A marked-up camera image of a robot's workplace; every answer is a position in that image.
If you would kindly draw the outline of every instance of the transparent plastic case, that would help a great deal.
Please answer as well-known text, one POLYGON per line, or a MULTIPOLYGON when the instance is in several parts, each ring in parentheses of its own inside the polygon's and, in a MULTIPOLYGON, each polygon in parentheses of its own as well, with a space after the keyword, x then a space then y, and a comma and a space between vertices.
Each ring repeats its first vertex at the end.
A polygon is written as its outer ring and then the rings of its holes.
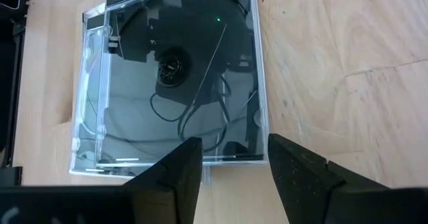
POLYGON ((266 163, 257 0, 127 0, 103 14, 85 32, 74 133, 96 168, 151 166, 191 136, 205 166, 266 163))

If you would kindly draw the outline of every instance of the wood grain surface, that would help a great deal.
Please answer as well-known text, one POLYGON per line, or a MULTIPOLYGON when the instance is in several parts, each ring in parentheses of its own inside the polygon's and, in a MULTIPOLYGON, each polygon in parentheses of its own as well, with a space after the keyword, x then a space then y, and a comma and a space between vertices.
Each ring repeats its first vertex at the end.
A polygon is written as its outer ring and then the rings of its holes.
MULTIPOLYGON (((271 132, 390 187, 428 185, 428 0, 258 0, 271 132)), ((28 13, 14 165, 24 185, 120 184, 68 174, 76 16, 28 13)), ((196 223, 286 223, 267 166, 223 167, 196 223)))

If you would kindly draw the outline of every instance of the clear acrylic box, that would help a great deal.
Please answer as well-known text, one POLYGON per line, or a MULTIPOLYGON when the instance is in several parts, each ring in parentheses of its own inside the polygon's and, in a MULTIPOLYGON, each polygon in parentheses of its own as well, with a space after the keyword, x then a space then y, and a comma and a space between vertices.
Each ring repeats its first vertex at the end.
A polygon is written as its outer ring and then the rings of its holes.
POLYGON ((133 176, 196 136, 205 166, 266 163, 257 0, 107 0, 85 16, 76 161, 133 176))

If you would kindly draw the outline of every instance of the wooden table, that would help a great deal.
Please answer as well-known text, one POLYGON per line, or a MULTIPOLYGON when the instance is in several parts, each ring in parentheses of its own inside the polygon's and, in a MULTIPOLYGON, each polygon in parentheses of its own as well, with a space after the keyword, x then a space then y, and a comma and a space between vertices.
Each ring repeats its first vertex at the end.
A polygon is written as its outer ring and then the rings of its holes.
MULTIPOLYGON (((14 165, 24 185, 120 184, 68 174, 77 18, 28 14, 14 165)), ((259 0, 271 132, 390 187, 428 185, 428 0, 259 0)), ((270 170, 215 168, 196 223, 286 223, 270 170)))

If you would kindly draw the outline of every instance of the round black component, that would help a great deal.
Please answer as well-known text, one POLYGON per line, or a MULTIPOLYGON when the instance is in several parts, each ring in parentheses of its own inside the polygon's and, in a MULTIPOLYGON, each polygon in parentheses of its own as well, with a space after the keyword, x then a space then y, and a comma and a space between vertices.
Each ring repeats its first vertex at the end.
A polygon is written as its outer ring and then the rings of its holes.
POLYGON ((184 49, 170 48, 160 55, 157 82, 166 88, 177 87, 186 80, 190 66, 189 55, 184 49))

